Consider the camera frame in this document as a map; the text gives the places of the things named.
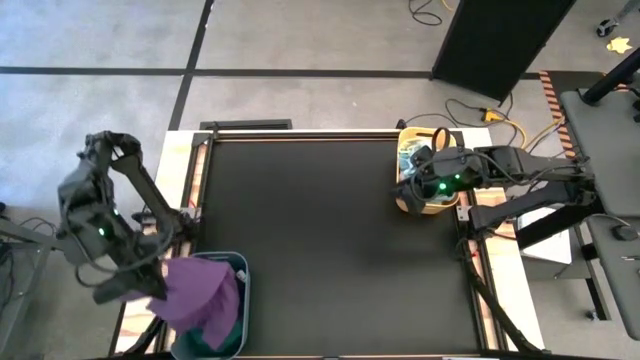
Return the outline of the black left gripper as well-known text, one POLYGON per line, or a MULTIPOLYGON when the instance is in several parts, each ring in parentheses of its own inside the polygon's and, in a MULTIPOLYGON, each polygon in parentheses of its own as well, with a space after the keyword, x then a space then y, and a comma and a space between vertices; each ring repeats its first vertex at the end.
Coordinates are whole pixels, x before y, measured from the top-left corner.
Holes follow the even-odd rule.
POLYGON ((92 296, 96 304, 114 300, 130 301, 141 297, 166 300, 167 290, 162 262, 153 261, 134 270, 115 274, 99 284, 92 296))

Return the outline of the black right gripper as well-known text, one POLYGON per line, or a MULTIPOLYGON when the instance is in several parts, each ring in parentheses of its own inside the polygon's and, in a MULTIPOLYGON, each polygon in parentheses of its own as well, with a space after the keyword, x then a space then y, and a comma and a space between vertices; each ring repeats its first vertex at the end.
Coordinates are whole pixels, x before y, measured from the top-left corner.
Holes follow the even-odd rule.
MULTIPOLYGON (((484 183, 481 158, 471 150, 440 151, 434 154, 428 145, 416 149, 410 156, 416 170, 422 170, 422 197, 451 197, 454 193, 480 187, 484 183)), ((413 192, 410 185, 397 188, 400 207, 409 214, 421 214, 425 202, 413 192)))

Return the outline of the purple microfiber towel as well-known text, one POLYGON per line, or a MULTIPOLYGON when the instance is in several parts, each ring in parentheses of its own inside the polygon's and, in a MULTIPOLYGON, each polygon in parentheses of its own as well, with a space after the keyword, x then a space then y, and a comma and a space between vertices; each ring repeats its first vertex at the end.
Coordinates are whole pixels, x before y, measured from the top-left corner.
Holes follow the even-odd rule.
POLYGON ((240 310, 240 291, 231 264, 179 257, 168 260, 166 266, 166 298, 153 298, 146 308, 178 334, 199 329, 211 349, 221 348, 231 335, 240 310))

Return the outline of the yellow plastic basket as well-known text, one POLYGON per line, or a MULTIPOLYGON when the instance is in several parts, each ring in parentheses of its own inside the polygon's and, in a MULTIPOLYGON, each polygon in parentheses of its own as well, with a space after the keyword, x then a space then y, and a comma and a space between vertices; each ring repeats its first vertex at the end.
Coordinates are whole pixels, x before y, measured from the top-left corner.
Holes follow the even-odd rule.
MULTIPOLYGON (((407 140, 426 140, 427 144, 431 147, 433 153, 438 150, 442 150, 445 147, 455 147, 458 144, 458 141, 453 137, 451 132, 447 128, 423 128, 423 127, 408 127, 400 131, 398 137, 397 151, 396 151, 396 187, 393 190, 393 193, 396 198, 397 206, 404 211, 397 200, 397 188, 401 185, 405 185, 403 183, 398 182, 397 175, 397 153, 399 151, 400 145, 407 140)), ((444 205, 437 205, 435 203, 425 202, 424 209, 421 214, 414 215, 436 215, 444 210, 447 210, 453 206, 455 206, 459 201, 459 195, 454 193, 454 200, 450 203, 445 203, 444 205)))

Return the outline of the grey metal stand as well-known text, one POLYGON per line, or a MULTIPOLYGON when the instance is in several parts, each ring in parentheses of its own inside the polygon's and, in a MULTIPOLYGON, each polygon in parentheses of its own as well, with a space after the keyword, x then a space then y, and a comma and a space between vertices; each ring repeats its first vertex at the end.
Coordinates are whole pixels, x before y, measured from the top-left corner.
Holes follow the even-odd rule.
POLYGON ((51 249, 0 235, 0 360, 9 360, 51 249))

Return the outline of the grey-blue plastic basket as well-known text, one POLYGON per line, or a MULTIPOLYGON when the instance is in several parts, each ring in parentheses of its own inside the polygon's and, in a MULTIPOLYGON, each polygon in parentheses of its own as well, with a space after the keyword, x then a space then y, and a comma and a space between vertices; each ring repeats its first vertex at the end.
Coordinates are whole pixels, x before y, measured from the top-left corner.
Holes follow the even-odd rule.
MULTIPOLYGON (((246 258, 237 252, 200 252, 192 255, 192 258, 206 259, 209 262, 227 263, 234 272, 234 280, 239 292, 239 304, 236 307, 236 321, 243 323, 244 345, 248 337, 249 329, 249 304, 250 304, 250 269, 246 258)), ((233 360, 240 354, 244 345, 238 354, 229 360, 233 360)))

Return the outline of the white box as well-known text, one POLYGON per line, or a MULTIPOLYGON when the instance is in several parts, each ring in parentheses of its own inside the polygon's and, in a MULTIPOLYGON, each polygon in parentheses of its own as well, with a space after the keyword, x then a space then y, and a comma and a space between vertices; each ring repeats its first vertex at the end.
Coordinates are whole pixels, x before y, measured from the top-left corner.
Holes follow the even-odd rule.
MULTIPOLYGON (((516 228, 520 230, 531 223, 555 212, 555 209, 544 207, 517 218, 516 228)), ((543 241, 529 247, 520 248, 524 256, 569 265, 572 263, 571 243, 568 230, 556 233, 543 241)))

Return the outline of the hazard striped floor mat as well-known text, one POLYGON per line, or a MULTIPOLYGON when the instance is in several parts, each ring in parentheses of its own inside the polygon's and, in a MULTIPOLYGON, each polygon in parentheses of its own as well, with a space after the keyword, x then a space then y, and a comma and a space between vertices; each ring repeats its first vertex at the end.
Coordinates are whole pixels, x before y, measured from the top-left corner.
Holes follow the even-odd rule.
POLYGON ((551 111, 553 124, 546 135, 558 136, 563 150, 562 155, 567 158, 574 158, 576 151, 568 126, 564 124, 564 110, 559 101, 560 94, 579 88, 588 88, 603 77, 604 73, 597 71, 547 70, 539 72, 539 79, 551 111))

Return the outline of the black standing panel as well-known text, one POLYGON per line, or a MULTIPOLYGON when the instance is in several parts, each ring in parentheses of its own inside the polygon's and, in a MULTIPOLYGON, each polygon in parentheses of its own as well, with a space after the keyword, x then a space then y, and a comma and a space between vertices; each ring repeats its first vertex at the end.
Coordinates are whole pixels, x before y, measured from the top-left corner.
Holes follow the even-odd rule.
POLYGON ((460 0, 432 77, 506 100, 576 0, 460 0))

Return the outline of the grey desk top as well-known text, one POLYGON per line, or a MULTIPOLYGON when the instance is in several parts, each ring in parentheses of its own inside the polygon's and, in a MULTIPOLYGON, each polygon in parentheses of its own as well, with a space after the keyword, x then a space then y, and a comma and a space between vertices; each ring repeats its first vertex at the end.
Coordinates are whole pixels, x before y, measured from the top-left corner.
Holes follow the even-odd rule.
POLYGON ((586 220, 622 322, 640 341, 640 239, 622 241, 615 226, 627 222, 640 233, 640 112, 631 92, 613 92, 588 105, 577 91, 560 95, 574 142, 588 166, 604 214, 586 220))

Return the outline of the black desk leg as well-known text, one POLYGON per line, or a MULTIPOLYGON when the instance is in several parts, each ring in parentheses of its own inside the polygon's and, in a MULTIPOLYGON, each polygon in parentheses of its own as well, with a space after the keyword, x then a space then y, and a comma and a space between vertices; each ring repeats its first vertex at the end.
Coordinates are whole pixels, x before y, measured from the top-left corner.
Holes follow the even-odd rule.
POLYGON ((592 264, 592 261, 598 258, 595 246, 592 243, 582 245, 581 252, 589 272, 589 277, 585 279, 585 282, 594 306, 594 309, 589 310, 586 316, 592 321, 610 321, 611 314, 592 264))

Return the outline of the black computer mouse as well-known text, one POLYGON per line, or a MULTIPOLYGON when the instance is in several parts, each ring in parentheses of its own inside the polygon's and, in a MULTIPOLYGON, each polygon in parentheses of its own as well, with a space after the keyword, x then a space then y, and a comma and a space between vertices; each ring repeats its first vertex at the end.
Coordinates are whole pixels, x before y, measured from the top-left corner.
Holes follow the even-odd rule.
POLYGON ((630 225, 616 225, 611 232, 618 241, 631 242, 640 239, 640 233, 630 225))

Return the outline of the black pole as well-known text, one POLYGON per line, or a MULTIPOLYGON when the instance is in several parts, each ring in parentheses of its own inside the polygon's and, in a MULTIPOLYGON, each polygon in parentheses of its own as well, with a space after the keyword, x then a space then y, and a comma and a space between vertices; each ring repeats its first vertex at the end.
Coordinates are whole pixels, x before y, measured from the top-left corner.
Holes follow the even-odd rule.
POLYGON ((588 105, 596 104, 618 85, 630 80, 638 69, 640 69, 640 48, 634 50, 627 58, 584 92, 581 95, 582 101, 588 105))

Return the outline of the table edge frame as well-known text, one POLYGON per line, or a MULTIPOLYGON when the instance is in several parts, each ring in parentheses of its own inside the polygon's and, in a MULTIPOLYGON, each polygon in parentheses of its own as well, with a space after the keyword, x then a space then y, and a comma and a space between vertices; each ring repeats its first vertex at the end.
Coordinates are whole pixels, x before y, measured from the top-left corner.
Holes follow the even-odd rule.
MULTIPOLYGON (((391 137, 399 134, 400 130, 371 129, 364 131, 364 134, 371 135, 364 139, 374 141, 374 135, 383 139, 382 135, 386 134, 391 137)), ((276 135, 276 130, 257 131, 251 130, 256 135, 258 133, 266 135, 276 135)), ((227 135, 249 135, 250 130, 223 130, 227 135)), ((168 196, 169 205, 178 205, 178 190, 181 190, 180 204, 182 198, 188 192, 189 201, 195 195, 200 195, 204 189, 202 178, 204 178, 204 165, 206 151, 208 145, 192 145, 194 139, 204 139, 213 130, 176 130, 169 131, 165 136, 159 167, 156 176, 156 185, 163 195, 168 196)), ((320 135, 320 130, 282 130, 285 135, 320 135)), ((455 134, 461 136, 466 145, 472 147, 490 146, 492 141, 489 130, 479 128, 461 128, 454 130, 455 134)), ((506 195, 503 190, 498 188, 490 188, 487 190, 477 190, 473 195, 460 195, 460 201, 463 205, 468 205, 473 201, 479 202, 481 205, 498 205, 506 201, 506 195)), ((519 247, 514 241, 503 237, 490 237, 480 244, 479 240, 469 240, 470 249, 476 253, 473 263, 479 276, 485 280, 486 284, 491 282, 491 292, 500 302, 505 313, 510 320, 521 331, 526 340, 538 348, 544 348, 538 318, 531 297, 530 287, 525 273, 524 263, 521 258, 519 247)), ((515 342, 509 337, 506 330, 502 329, 495 318, 489 306, 482 299, 480 294, 473 290, 473 301, 477 303, 476 308, 480 311, 480 320, 476 321, 479 326, 478 333, 481 335, 484 346, 489 350, 498 350, 498 348, 509 351, 515 351, 515 342)), ((123 355, 125 350, 132 348, 135 341, 143 335, 142 327, 150 326, 152 322, 152 314, 144 306, 147 300, 135 300, 126 305, 122 305, 118 322, 114 330, 114 335, 109 348, 109 355, 123 355)), ((158 330, 157 335, 151 338, 151 343, 143 355, 151 353, 160 353, 168 349, 171 345, 170 340, 177 339, 173 330, 166 330, 166 327, 158 330)), ((335 351, 328 353, 310 353, 297 355, 240 355, 240 359, 294 359, 294 360, 344 360, 344 359, 374 359, 374 358, 427 358, 442 356, 438 354, 420 354, 420 355, 370 355, 370 354, 339 354, 335 351)))

